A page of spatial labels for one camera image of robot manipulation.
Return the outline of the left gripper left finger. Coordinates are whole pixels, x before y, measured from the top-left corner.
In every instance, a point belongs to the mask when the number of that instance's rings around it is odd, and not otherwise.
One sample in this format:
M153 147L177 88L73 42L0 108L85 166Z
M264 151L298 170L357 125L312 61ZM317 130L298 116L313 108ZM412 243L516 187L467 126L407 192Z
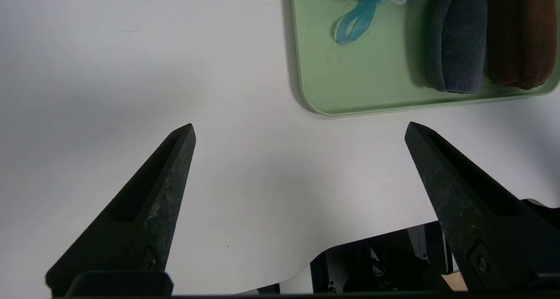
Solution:
M196 134L170 133L48 270L52 297L170 297L166 264Z

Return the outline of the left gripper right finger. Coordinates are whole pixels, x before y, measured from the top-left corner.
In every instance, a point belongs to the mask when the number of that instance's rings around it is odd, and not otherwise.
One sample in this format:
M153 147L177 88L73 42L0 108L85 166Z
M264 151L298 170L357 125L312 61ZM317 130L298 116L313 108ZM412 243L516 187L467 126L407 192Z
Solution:
M427 126L405 142L470 291L559 289L558 208L518 199Z

